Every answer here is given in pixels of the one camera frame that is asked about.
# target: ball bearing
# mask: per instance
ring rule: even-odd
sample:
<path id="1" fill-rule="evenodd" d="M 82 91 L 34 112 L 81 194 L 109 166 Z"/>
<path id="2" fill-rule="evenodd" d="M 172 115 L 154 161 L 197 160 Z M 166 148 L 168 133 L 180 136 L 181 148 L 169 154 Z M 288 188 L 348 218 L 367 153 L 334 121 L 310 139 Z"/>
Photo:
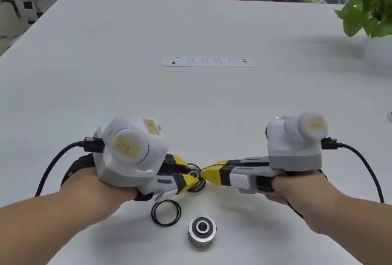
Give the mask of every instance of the ball bearing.
<path id="1" fill-rule="evenodd" d="M 193 218 L 188 224 L 190 242 L 197 247 L 208 247 L 214 241 L 217 228 L 215 221 L 209 216 Z"/>
<path id="2" fill-rule="evenodd" d="M 198 183 L 196 183 L 193 187 L 191 187 L 188 192 L 197 193 L 200 192 L 206 186 L 206 180 L 200 177 L 202 170 L 199 166 L 193 163 L 188 163 L 188 167 L 190 168 L 189 175 L 196 177 L 198 179 Z"/>

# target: hand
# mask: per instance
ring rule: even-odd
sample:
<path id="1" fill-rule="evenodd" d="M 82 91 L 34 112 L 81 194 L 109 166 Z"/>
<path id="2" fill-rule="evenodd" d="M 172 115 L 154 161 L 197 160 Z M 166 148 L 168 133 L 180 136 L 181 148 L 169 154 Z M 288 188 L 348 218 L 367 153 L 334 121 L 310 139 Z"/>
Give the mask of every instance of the hand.
<path id="1" fill-rule="evenodd" d="M 325 219 L 336 211 L 345 197 L 318 171 L 297 176 L 278 176 L 273 180 L 275 192 L 265 196 L 281 204 L 290 205 L 299 212 L 310 229 L 323 233 Z"/>
<path id="2" fill-rule="evenodd" d="M 111 216 L 122 203 L 134 200 L 137 190 L 104 184 L 98 179 L 95 168 L 86 168 L 71 175 L 59 194 L 64 201 L 75 203 L 75 213 L 84 217 L 88 226 Z"/>

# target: white table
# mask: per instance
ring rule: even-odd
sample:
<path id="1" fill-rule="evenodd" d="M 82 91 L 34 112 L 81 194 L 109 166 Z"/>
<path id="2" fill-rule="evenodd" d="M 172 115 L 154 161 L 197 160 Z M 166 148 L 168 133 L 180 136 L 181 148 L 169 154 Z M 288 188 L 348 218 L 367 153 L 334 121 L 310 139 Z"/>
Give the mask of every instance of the white table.
<path id="1" fill-rule="evenodd" d="M 0 59 L 0 205 L 32 196 L 66 144 L 115 116 L 155 117 L 171 152 L 205 166 L 266 154 L 271 117 L 325 114 L 330 134 L 357 147 L 392 199 L 392 72 L 361 60 L 334 6 L 206 0 L 59 0 Z M 251 58 L 260 68 L 168 68 L 167 56 Z M 81 151 L 55 167 L 45 193 Z M 377 200 L 348 151 L 326 151 L 325 173 L 345 193 Z M 289 208 L 260 195 L 207 186 L 175 197 L 171 228 L 155 226 L 152 202 L 127 203 L 77 235 L 51 264 L 357 264 Z M 187 240 L 195 215 L 215 219 L 206 252 Z"/>

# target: rubber ring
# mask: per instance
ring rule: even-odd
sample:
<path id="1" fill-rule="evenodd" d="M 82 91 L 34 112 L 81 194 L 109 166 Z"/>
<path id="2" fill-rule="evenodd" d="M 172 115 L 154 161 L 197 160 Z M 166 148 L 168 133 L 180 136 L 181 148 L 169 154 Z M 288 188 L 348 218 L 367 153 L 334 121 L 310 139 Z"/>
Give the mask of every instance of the rubber ring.
<path id="1" fill-rule="evenodd" d="M 160 221 L 158 221 L 157 215 L 156 215 L 157 208 L 159 207 L 159 205 L 161 205 L 164 202 L 172 203 L 174 205 L 174 207 L 176 208 L 176 211 L 177 211 L 176 218 L 172 222 L 169 222 L 169 223 L 161 223 Z M 153 220 L 153 222 L 155 224 L 157 224 L 157 225 L 159 225 L 161 227 L 173 226 L 181 218 L 181 206 L 176 201 L 173 201 L 173 200 L 163 200 L 161 202 L 155 203 L 153 208 L 151 209 L 151 218 L 152 218 L 152 220 Z"/>

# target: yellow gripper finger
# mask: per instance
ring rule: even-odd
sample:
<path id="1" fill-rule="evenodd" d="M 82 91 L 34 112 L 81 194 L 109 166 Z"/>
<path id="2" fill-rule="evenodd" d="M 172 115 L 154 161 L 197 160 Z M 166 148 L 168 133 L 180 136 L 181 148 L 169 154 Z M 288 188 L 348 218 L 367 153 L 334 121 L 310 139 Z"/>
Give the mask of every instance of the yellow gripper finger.
<path id="1" fill-rule="evenodd" d="M 202 169 L 201 177 L 214 185 L 231 186 L 229 175 L 234 166 L 228 163 L 229 160 L 221 160 L 207 166 Z"/>
<path id="2" fill-rule="evenodd" d="M 182 194 L 198 183 L 198 179 L 188 174 L 173 174 L 177 184 L 177 194 Z"/>

